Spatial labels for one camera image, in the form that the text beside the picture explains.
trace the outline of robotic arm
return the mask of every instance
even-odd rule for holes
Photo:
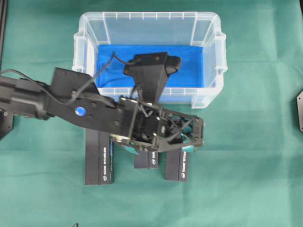
[[[193,151],[203,145],[202,119],[158,104],[181,59],[164,52],[135,55],[123,63],[124,74],[135,81],[132,94],[137,91],[137,99],[121,96],[115,102],[99,94],[95,77],[59,68],[50,86],[24,74],[27,79],[0,76],[0,139],[12,130],[14,115],[41,120],[58,116],[83,128],[108,132],[113,141],[133,150]]]

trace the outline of metal bracket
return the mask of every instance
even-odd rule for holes
[[[297,97],[300,131],[303,132],[303,91]]]
[[[0,111],[0,140],[13,130],[14,115]]]

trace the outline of blue cap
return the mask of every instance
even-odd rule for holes
[[[83,117],[86,115],[86,109],[82,106],[78,106],[76,109],[75,109],[75,113],[80,116],[80,117]]]

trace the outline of transparent storage box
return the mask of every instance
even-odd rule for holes
[[[98,46],[103,44],[202,46],[203,87],[166,87],[160,102],[205,108],[223,88],[227,71],[225,39],[220,18],[212,12],[88,12],[81,16],[79,31],[74,35],[72,70],[94,75]],[[129,96],[132,87],[98,90],[117,99]]]

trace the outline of teal object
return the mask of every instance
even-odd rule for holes
[[[136,151],[135,148],[132,147],[128,147],[128,146],[124,146],[125,150],[127,150],[129,153],[133,154],[133,155],[138,155],[138,152]]]
[[[190,146],[182,147],[182,151],[183,152],[194,152],[195,151],[195,146],[190,145]]]
[[[51,83],[55,67],[72,66],[80,16],[98,10],[220,16],[222,92],[203,110],[165,105],[204,119],[205,146],[180,183],[163,180],[165,154],[159,170],[134,170],[134,156],[114,145],[114,184],[85,186],[85,130],[17,117],[0,141],[1,226],[302,227],[299,0],[9,0],[2,69]]]

